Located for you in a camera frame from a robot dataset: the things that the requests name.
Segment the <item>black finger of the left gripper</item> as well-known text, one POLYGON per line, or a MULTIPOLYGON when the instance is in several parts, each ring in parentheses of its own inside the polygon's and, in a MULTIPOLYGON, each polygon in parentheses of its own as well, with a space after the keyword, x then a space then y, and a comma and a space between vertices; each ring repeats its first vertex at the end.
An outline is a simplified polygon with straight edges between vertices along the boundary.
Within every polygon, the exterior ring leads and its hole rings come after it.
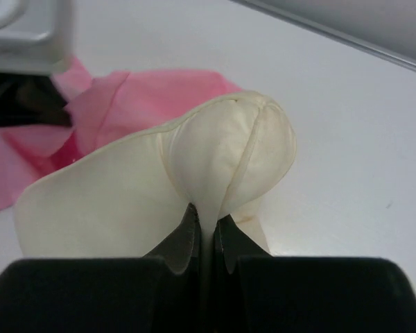
POLYGON ((0 73, 0 128, 50 125, 69 128, 67 101, 47 76, 0 73))

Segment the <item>cream pillow with bear print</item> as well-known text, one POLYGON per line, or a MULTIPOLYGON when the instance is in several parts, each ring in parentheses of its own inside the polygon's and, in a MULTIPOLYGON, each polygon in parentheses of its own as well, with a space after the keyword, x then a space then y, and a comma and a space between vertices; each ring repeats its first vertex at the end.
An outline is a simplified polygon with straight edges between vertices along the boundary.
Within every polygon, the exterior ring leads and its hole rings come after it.
POLYGON ((231 215, 262 247, 262 197, 292 166, 295 132, 256 92, 214 98, 108 144, 28 187, 14 206, 26 257, 145 255, 195 205, 203 241, 231 215))

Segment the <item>pink pillowcase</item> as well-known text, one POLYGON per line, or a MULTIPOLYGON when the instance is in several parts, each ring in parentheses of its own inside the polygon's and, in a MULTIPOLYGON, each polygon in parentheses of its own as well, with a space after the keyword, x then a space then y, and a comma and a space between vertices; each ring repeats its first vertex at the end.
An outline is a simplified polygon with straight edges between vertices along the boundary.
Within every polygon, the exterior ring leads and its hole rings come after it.
POLYGON ((78 59, 53 82, 68 102, 73 126, 0 128, 0 210, 36 180, 97 148, 241 89, 204 69, 113 71, 92 77, 78 59))

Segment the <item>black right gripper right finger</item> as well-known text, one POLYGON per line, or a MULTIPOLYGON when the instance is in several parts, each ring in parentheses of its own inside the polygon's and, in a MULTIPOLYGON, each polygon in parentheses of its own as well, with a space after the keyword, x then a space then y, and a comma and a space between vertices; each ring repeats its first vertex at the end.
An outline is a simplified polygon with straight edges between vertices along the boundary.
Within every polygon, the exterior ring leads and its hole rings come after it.
POLYGON ((416 296, 393 262, 274 257, 230 216, 214 233, 217 332, 416 332, 416 296))

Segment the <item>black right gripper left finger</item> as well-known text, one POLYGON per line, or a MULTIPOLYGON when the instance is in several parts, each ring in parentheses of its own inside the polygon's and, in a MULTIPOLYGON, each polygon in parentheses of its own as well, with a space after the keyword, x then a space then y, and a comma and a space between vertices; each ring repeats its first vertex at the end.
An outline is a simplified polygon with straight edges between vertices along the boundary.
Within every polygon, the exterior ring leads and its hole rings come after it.
POLYGON ((0 275, 0 332, 196 332, 200 224, 189 205, 143 257, 21 259, 0 275))

